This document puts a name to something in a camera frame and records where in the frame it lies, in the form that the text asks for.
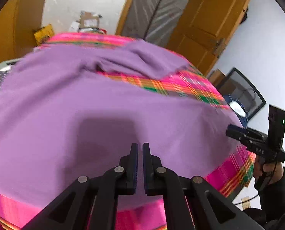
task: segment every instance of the black jacket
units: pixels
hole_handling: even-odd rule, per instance
[[[261,208],[244,210],[266,230],[285,230],[285,167],[283,177],[259,192]]]

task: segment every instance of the white wall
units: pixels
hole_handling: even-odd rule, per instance
[[[125,0],[46,0],[42,26],[53,25],[56,33],[68,31],[72,21],[80,19],[80,11],[99,13],[100,27],[114,34]]]
[[[266,106],[248,126],[267,133],[268,105],[285,109],[285,13],[275,0],[251,0],[247,21],[239,26],[214,69],[227,74],[232,67],[238,68],[265,98]],[[253,183],[234,202],[257,194]],[[258,198],[252,200],[251,207],[259,207]]]

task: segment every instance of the human hand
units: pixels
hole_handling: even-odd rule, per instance
[[[261,170],[261,164],[259,163],[260,157],[257,155],[255,158],[255,164],[253,167],[253,177],[255,179],[258,179],[260,176],[262,176],[262,170]],[[264,172],[273,172],[273,169],[275,168],[276,163],[268,163],[263,165],[263,171]],[[283,166],[281,162],[277,162],[276,170],[273,174],[273,177],[269,184],[275,183],[279,181],[283,176]]]

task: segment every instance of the blue fabric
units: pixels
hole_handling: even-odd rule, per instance
[[[246,126],[248,125],[248,118],[247,118],[248,112],[245,110],[243,104],[242,104],[238,99],[232,99],[230,94],[229,94],[229,95],[224,95],[223,98],[224,98],[224,100],[225,100],[228,104],[230,104],[232,101],[235,101],[235,102],[237,102],[237,103],[241,106],[241,108],[242,108],[242,109],[244,110],[244,112],[246,113],[246,117],[242,117],[242,116],[238,115],[237,113],[235,113],[235,114],[236,114],[237,117],[239,118],[239,120],[240,120],[242,126],[243,126],[243,127],[246,127]]]

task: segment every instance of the purple fabric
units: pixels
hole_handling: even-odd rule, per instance
[[[166,97],[95,73],[161,78],[187,62],[137,41],[115,50],[52,46],[27,55],[0,90],[0,193],[44,207],[81,175],[117,166],[131,143],[181,176],[205,176],[223,163],[237,141],[225,136],[234,112],[186,97]],[[121,196],[118,209],[157,199],[143,190]]]

